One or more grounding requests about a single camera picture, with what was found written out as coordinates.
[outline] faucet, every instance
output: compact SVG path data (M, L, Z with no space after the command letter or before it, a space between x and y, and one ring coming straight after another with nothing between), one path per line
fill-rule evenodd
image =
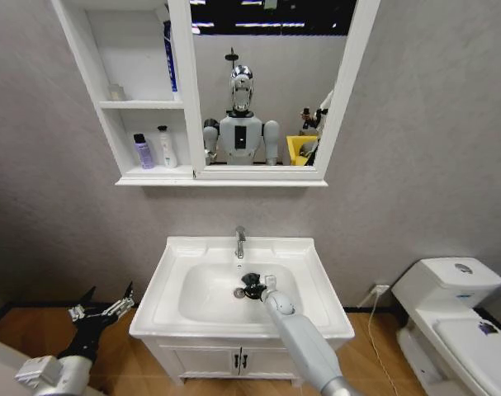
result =
M237 249L235 249L235 256L239 260L244 257L243 242L247 241L247 237L244 234L244 227L238 225L235 229L235 237L237 238Z

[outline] white sink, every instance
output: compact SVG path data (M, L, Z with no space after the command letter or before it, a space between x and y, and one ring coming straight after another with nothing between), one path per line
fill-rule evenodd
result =
M249 272L275 275L326 338L354 337L312 238L247 238L244 258L235 238L170 237L130 326L135 337L278 338L260 300L236 299Z

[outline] wooden floor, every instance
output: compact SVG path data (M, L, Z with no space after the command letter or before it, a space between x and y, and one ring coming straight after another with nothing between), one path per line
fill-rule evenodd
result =
M116 396L307 396L318 393L308 384L292 388L290 381L189 379L177 387L144 344L128 334L135 312L102 335L91 372L91 386ZM366 396L391 396L390 382L378 364L367 336L367 313L348 315L355 338L338 351L340 366L349 382ZM419 382L395 339L393 315L379 313L371 325L376 345L400 396L424 396ZM66 309L12 309L0 321L0 342L29 356L57 355L74 333Z

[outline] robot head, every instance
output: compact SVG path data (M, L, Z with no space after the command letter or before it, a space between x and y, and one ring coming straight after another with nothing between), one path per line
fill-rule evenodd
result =
M236 66L230 74L232 106L235 111L247 111L253 94L252 71L248 66Z

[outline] drain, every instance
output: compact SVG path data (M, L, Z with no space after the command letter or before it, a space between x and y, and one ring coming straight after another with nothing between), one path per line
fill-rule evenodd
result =
M234 290L234 297L236 299L242 299L244 297L244 289L241 287L238 287L237 289Z

